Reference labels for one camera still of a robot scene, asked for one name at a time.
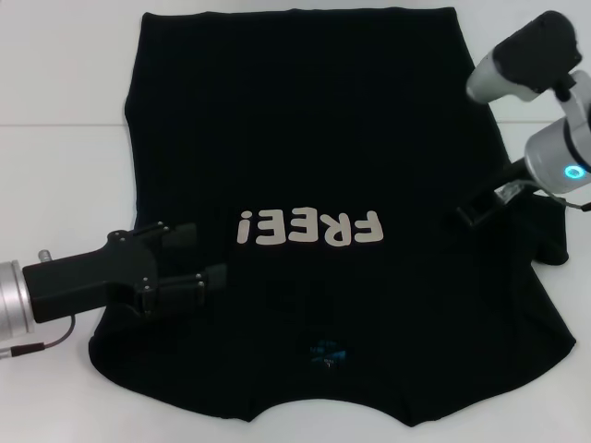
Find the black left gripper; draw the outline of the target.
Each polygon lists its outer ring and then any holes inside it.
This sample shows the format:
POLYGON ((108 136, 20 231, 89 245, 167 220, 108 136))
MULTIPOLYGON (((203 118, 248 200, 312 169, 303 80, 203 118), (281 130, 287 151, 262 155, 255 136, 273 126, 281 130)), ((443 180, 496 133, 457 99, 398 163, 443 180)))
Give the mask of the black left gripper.
POLYGON ((153 250, 187 249, 197 244, 194 223, 163 221, 107 235, 89 253, 23 269, 33 318, 45 323, 108 305, 127 305, 145 317, 171 317, 204 307, 227 286, 227 265, 157 281, 153 250))

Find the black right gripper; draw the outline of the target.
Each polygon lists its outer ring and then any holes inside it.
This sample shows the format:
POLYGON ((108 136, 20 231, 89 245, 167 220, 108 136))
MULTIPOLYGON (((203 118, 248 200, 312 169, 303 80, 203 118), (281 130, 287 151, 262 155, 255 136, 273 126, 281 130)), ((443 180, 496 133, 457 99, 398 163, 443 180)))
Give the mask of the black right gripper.
POLYGON ((495 184, 488 190, 455 209, 456 217, 466 225, 481 226, 490 222, 524 189, 531 180, 525 159, 513 162, 505 168, 495 184))

